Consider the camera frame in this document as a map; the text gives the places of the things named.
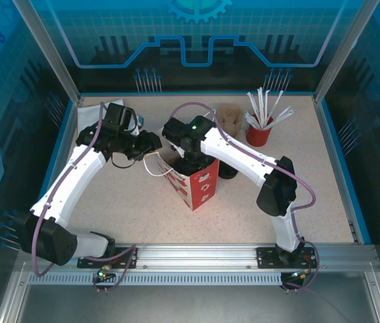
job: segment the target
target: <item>speckled tabletop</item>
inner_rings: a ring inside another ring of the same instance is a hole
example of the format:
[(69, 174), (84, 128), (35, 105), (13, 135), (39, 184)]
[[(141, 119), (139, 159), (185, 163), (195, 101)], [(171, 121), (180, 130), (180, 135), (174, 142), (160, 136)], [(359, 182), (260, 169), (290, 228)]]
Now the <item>speckled tabletop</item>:
[[(172, 110), (188, 101), (203, 102), (212, 108), (238, 104), (251, 111), (246, 95), (120, 98), (145, 118), (147, 131), (160, 129)], [(88, 97), (84, 106), (117, 99)], [(275, 99), (270, 97), (270, 104)], [(294, 115), (274, 127), (267, 144), (256, 150), (278, 159), (289, 157), (296, 175), (316, 192), (316, 204), (296, 213), (298, 228), (306, 239), (317, 243), (353, 242), (312, 100), (309, 96), (284, 96), (276, 111), (281, 112), (289, 104)], [(191, 106), (177, 117), (189, 122), (198, 114), (205, 112)], [(245, 142), (243, 131), (238, 139)], [(114, 155), (114, 162), (128, 164), (119, 154)], [(147, 162), (151, 171), (159, 174), (155, 159), (148, 158)], [(120, 243), (272, 243), (276, 240), (274, 227), (255, 203), (258, 194), (256, 185), (242, 174), (232, 180), (219, 178), (216, 195), (192, 212), (167, 180), (150, 176), (143, 163), (120, 170), (108, 162), (78, 201), (69, 229), (101, 232)], [(301, 186), (296, 195), (298, 205), (310, 199)]]

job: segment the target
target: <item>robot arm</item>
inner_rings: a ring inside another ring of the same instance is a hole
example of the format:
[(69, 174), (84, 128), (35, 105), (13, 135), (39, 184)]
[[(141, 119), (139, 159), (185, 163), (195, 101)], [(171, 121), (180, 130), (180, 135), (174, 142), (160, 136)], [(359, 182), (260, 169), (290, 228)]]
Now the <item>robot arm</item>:
[(296, 199), (296, 181), (287, 175), (258, 162), (250, 155), (258, 155), (270, 164), (277, 165), (294, 174), (290, 159), (283, 157), (276, 160), (251, 149), (236, 139), (226, 135), (227, 141), (220, 134), (216, 124), (202, 116), (197, 116), (189, 124), (171, 118), (162, 132), (174, 147), (178, 147), (184, 160), (204, 161), (204, 155), (210, 155), (227, 163), (243, 173), (261, 188), (257, 197), (258, 207), (272, 217), (276, 231), (276, 246), (280, 258), (285, 264), (292, 263), (302, 250), (303, 244), (297, 238), (291, 219), (290, 210)]
[[(18, 242), (23, 251), (31, 253), (38, 218), (44, 206), (48, 204), (48, 197), (55, 189), (54, 198), (40, 227), (37, 255), (59, 265), (81, 256), (114, 255), (115, 241), (112, 238), (94, 232), (74, 235), (65, 228), (88, 183), (113, 153), (124, 153), (127, 159), (137, 161), (145, 154), (161, 148), (158, 136), (147, 131), (139, 132), (135, 120), (138, 119), (132, 109), (109, 104), (96, 142), (77, 165), (74, 165), (75, 160), (92, 142), (96, 124), (81, 131), (76, 141), (77, 147), (74, 148), (69, 162), (48, 192), (32, 206), (29, 213), (19, 213), (14, 218)], [(64, 177), (69, 168), (73, 169)]]

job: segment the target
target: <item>glass panel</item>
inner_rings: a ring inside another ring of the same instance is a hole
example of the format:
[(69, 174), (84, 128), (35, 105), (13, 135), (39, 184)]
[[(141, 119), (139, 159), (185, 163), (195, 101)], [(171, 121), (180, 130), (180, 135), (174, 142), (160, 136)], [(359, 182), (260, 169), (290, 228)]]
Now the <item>glass panel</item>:
[(12, 2), (0, 1), (0, 295), (18, 249), (12, 215), (39, 195), (68, 101)]
[(314, 91), (361, 2), (33, 4), (80, 91), (160, 92)]
[(380, 3), (326, 95), (348, 171), (380, 255)]

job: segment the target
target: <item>black mounting plate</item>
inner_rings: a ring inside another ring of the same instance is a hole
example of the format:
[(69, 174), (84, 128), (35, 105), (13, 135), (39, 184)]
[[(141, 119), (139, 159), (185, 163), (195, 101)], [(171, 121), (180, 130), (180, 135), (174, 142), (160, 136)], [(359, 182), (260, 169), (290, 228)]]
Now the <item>black mounting plate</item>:
[(309, 267), (308, 262), (304, 259), (304, 256), (309, 256), (311, 259), (311, 268), (316, 268), (317, 261), (313, 248), (303, 248), (299, 253), (298, 258), (292, 265), (286, 266), (279, 258), (278, 251), (275, 247), (271, 248), (256, 248), (257, 255), (257, 268), (258, 269), (307, 269)]
[[(124, 250), (126, 250), (127, 248), (119, 248), (119, 247), (115, 247), (115, 253), (114, 254), (119, 254), (120, 252), (123, 252)], [(124, 269), (125, 268), (125, 265), (127, 264), (127, 262), (129, 261), (129, 257), (131, 255), (131, 252), (129, 251), (128, 253), (126, 253), (125, 255), (123, 255), (120, 259), (120, 261), (117, 261), (116, 263), (114, 263), (112, 265), (112, 268), (115, 268), (115, 269)], [(129, 266), (129, 269), (134, 269), (136, 268), (136, 262), (137, 262), (137, 248), (135, 249), (135, 260), (132, 260), (131, 263), (130, 263), (130, 266)], [(78, 259), (77, 260), (77, 267), (80, 268), (80, 269), (99, 269), (100, 267), (106, 265), (106, 264), (109, 264), (110, 261), (91, 261), (91, 260), (88, 260), (88, 259)]]

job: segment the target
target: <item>red and white box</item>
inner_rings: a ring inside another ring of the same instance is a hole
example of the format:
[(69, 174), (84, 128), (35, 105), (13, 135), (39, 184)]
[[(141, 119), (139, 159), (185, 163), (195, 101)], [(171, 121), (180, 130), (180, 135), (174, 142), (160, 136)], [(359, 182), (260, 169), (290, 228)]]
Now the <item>red and white box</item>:
[[(176, 158), (176, 156), (175, 158), (167, 158), (164, 152), (160, 151), (160, 155), (158, 155), (158, 165), (160, 166), (162, 173), (171, 169), (169, 164), (171, 164)], [(215, 195), (218, 165), (219, 161), (216, 159), (204, 170), (200, 170), (190, 176), (185, 176), (172, 170), (164, 177), (184, 200), (185, 204), (194, 211)]]

